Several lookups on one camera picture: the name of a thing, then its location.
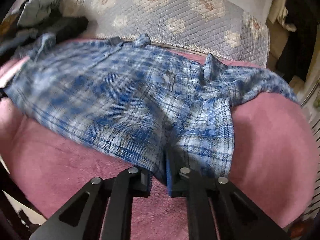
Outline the grey floral quilted mattress pad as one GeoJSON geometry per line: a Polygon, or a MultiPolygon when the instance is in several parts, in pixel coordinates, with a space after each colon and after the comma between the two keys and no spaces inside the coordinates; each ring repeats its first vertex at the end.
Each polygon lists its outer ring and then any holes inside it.
{"type": "Polygon", "coordinates": [[[228,0],[62,0],[60,11],[85,16],[86,37],[135,40],[148,34],[153,44],[267,64],[267,25],[228,0]]]}

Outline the blue plaid flannel shirt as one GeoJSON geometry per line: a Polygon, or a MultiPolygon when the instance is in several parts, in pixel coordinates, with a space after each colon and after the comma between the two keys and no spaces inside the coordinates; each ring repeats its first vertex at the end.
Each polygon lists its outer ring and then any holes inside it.
{"type": "Polygon", "coordinates": [[[52,34],[15,54],[26,58],[5,94],[44,127],[168,181],[165,154],[208,177],[227,176],[234,152],[232,107],[258,94],[296,102],[289,85],[265,68],[204,63],[133,42],[55,43],[52,34]]]}

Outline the blue folded garment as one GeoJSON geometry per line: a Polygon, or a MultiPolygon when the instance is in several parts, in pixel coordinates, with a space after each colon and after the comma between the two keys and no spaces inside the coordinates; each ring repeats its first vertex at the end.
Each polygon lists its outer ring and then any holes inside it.
{"type": "Polygon", "coordinates": [[[39,31],[34,28],[24,29],[18,31],[15,37],[1,42],[1,56],[9,55],[18,47],[25,46],[33,42],[37,38],[38,32],[39,31]]]}

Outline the pink fleece blanket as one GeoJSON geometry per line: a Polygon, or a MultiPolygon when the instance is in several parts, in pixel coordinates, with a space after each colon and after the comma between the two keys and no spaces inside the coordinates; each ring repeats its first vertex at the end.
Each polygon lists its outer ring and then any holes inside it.
{"type": "MultiPolygon", "coordinates": [[[[232,109],[235,148],[229,178],[282,228],[313,197],[318,150],[299,105],[260,93],[232,109]]],[[[16,185],[40,213],[53,215],[91,178],[111,178],[128,163],[43,127],[1,101],[1,155],[16,185]]],[[[154,179],[148,198],[133,202],[132,239],[187,239],[186,203],[154,179]]]]}

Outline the black puffer jacket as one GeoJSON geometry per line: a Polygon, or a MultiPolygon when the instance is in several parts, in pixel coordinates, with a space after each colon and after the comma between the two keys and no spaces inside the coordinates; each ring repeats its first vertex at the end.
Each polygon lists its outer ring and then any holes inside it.
{"type": "Polygon", "coordinates": [[[88,26],[88,19],[81,17],[52,17],[37,26],[40,37],[44,34],[53,34],[56,44],[78,37],[88,26]]]}

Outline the grey crumpled garment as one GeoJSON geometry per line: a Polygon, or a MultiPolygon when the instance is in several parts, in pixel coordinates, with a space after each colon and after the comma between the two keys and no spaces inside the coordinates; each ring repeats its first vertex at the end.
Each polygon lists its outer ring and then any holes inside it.
{"type": "Polygon", "coordinates": [[[61,0],[26,0],[20,6],[18,27],[32,27],[47,19],[58,10],[61,0]]]}

